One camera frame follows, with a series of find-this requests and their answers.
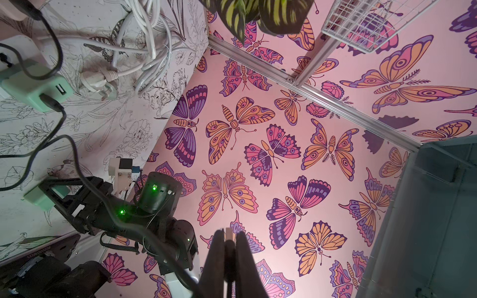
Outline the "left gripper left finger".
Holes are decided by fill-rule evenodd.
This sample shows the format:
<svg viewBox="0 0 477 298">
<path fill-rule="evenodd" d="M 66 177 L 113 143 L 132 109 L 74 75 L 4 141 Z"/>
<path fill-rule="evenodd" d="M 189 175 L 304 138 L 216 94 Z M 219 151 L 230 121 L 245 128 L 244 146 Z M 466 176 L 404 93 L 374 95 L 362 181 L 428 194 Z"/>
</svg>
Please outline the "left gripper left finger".
<svg viewBox="0 0 477 298">
<path fill-rule="evenodd" d="M 236 243 L 231 228 L 217 230 L 199 280 L 202 298 L 231 298 L 236 281 Z"/>
</svg>

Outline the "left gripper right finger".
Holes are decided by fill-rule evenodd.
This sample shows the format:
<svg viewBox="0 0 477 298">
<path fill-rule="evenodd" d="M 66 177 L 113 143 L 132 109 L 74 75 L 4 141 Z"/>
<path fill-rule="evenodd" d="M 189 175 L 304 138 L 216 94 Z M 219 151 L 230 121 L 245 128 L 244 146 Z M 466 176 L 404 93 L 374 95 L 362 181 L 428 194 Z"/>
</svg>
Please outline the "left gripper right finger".
<svg viewBox="0 0 477 298">
<path fill-rule="evenodd" d="M 244 232 L 239 232 L 236 236 L 236 297 L 268 297 Z"/>
</svg>

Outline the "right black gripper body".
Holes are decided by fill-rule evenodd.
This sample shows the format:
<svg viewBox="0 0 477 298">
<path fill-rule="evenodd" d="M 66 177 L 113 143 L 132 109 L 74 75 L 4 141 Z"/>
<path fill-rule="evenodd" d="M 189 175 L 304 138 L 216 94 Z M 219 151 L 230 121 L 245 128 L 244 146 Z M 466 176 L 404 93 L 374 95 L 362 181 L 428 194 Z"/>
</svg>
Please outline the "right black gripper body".
<svg viewBox="0 0 477 298">
<path fill-rule="evenodd" d="M 137 202 L 113 196 L 113 185 L 99 177 L 87 177 L 91 187 L 79 178 L 44 180 L 42 191 L 55 203 L 56 210 L 79 233 L 95 235 L 102 230 L 111 236 L 142 238 L 133 225 L 165 238 L 173 225 L 173 215 L 183 185 L 173 177 L 151 172 L 140 189 Z M 61 199 L 47 186 L 68 186 L 70 193 Z"/>
</svg>

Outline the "green charger adapter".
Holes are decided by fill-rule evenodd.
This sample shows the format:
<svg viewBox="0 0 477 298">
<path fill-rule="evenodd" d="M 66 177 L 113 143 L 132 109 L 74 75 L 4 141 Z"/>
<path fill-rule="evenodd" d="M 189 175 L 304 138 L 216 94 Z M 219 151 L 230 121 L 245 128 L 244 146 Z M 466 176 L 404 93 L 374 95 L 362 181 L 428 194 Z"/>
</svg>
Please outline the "green charger adapter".
<svg viewBox="0 0 477 298">
<path fill-rule="evenodd" d="M 52 108 L 43 102 L 49 97 L 58 103 L 64 103 L 73 95 L 73 88 L 60 74 L 45 80 L 28 77 L 19 64 L 1 63 L 1 101 L 13 99 L 24 103 L 39 112 L 51 111 Z"/>
<path fill-rule="evenodd" d="M 58 195 L 61 199 L 70 193 L 70 188 L 68 186 L 53 185 L 47 186 L 47 189 L 52 190 L 53 193 Z M 37 185 L 24 194 L 23 199 L 32 205 L 39 207 L 44 212 L 50 211 L 55 205 L 46 193 L 41 190 L 40 185 Z"/>
</svg>

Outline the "pink charger adapter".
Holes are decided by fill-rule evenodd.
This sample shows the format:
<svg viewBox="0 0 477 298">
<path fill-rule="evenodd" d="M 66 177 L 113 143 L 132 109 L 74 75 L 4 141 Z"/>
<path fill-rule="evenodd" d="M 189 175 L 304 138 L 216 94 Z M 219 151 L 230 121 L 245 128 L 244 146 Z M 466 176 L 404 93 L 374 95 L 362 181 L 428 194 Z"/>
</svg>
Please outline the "pink charger adapter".
<svg viewBox="0 0 477 298">
<path fill-rule="evenodd" d="M 45 4 L 45 0 L 1 0 L 1 14 L 15 21 L 23 21 L 27 17 L 39 21 L 40 8 L 43 4 Z"/>
</svg>

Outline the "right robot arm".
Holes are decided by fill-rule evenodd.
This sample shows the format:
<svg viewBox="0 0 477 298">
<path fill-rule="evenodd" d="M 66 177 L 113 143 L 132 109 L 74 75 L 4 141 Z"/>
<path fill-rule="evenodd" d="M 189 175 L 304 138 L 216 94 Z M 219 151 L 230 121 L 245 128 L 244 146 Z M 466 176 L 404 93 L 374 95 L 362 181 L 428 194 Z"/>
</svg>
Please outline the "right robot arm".
<svg viewBox="0 0 477 298">
<path fill-rule="evenodd" d="M 131 202 L 113 195 L 113 185 L 98 177 L 48 179 L 37 191 L 79 234 L 121 239 L 108 244 L 103 261 L 72 268 L 67 259 L 78 236 L 58 240 L 1 265 L 4 298 L 92 298 L 106 283 L 129 286 L 137 274 L 126 267 L 120 251 L 146 254 L 144 271 L 158 269 L 153 280 L 166 296 L 185 292 L 181 279 L 198 279 L 198 244 L 192 225 L 174 218 L 179 198 L 190 184 L 168 174 L 152 172 L 142 178 L 139 198 Z"/>
</svg>

